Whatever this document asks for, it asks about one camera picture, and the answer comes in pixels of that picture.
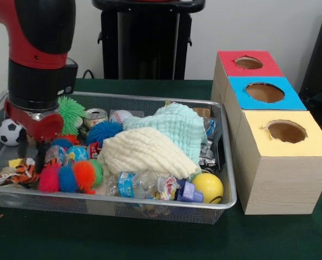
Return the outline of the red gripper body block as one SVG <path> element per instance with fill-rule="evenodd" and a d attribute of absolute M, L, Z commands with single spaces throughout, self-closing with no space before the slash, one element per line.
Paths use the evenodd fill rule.
<path fill-rule="evenodd" d="M 26 129 L 36 141 L 46 141 L 61 133 L 64 120 L 59 113 L 59 105 L 48 110 L 25 110 L 5 101 L 5 112 L 15 123 Z"/>

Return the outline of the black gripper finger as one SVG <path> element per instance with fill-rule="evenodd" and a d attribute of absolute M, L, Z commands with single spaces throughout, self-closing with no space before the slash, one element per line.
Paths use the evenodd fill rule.
<path fill-rule="evenodd" d="M 25 158 L 27 152 L 27 132 L 24 128 L 21 129 L 19 137 L 17 138 L 18 148 L 17 153 L 19 158 Z"/>
<path fill-rule="evenodd" d="M 36 144 L 37 156 L 35 158 L 35 172 L 40 174 L 44 166 L 44 159 L 46 156 L 46 142 L 41 141 Z"/>

